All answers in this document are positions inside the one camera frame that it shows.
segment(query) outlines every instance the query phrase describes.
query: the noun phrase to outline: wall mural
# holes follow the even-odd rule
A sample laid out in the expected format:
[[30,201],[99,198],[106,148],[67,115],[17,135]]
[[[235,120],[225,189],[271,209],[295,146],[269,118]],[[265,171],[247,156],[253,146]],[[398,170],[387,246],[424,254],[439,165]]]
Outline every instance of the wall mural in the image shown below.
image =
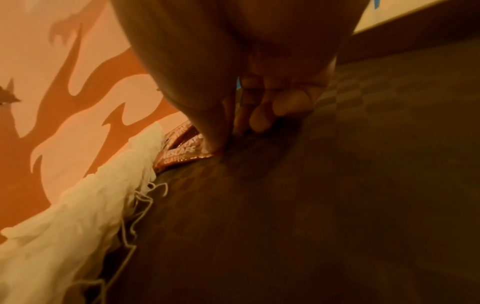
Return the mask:
[[[0,72],[3,73],[0,81],[7,79],[0,84],[0,229],[15,225],[56,203],[62,191],[95,172],[124,147],[131,136],[153,122],[160,121],[162,126],[171,129],[185,120],[162,99],[150,78],[134,82],[133,77],[146,72],[128,47],[117,50],[117,55],[91,68],[84,81],[81,77],[74,77],[75,72],[85,73],[89,68],[88,64],[82,66],[79,58],[88,62],[93,57],[81,56],[82,52],[94,54],[88,49],[101,49],[93,43],[84,45],[85,39],[99,30],[97,23],[102,19],[104,25],[116,22],[108,0],[75,4],[78,9],[72,14],[68,10],[74,7],[54,10],[46,8],[52,4],[45,3],[42,11],[40,1],[34,5],[30,1],[29,12],[36,11],[37,16],[28,14],[18,0],[5,0],[0,5],[3,12],[0,19],[5,17],[3,22],[10,25],[2,27],[0,21],[0,28],[6,29],[0,33],[0,39],[4,41],[3,45],[11,43],[16,46],[16,51],[5,51],[10,54],[0,51],[0,63],[10,67]],[[65,15],[68,17],[59,18],[48,26],[42,23]],[[116,26],[117,33],[121,33],[120,27]],[[43,38],[38,37],[38,32],[44,33]],[[122,34],[116,37],[119,38],[115,41],[121,40],[117,43],[118,48],[125,45]],[[33,41],[33,44],[37,40],[40,46],[28,50],[25,43]],[[66,57],[59,59],[62,56],[50,55],[49,45],[51,52],[66,53]],[[47,62],[52,63],[48,65],[49,69],[54,65],[57,68],[56,71],[51,69],[50,84],[42,87],[42,81],[45,82],[47,77],[42,77],[38,67],[47,66]],[[23,80],[30,83],[30,87],[23,85],[22,90],[17,90]],[[76,94],[71,93],[72,87],[78,88]],[[114,94],[113,88],[129,93]],[[121,96],[131,98],[121,100]]]

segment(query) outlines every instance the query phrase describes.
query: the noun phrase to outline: checkered pattern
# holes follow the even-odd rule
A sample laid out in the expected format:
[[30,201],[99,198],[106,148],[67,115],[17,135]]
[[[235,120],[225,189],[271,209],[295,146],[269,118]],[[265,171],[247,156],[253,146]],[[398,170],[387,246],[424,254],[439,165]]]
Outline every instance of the checkered pattern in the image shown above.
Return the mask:
[[479,54],[473,40],[340,66],[304,120],[163,173],[110,296],[480,302]]

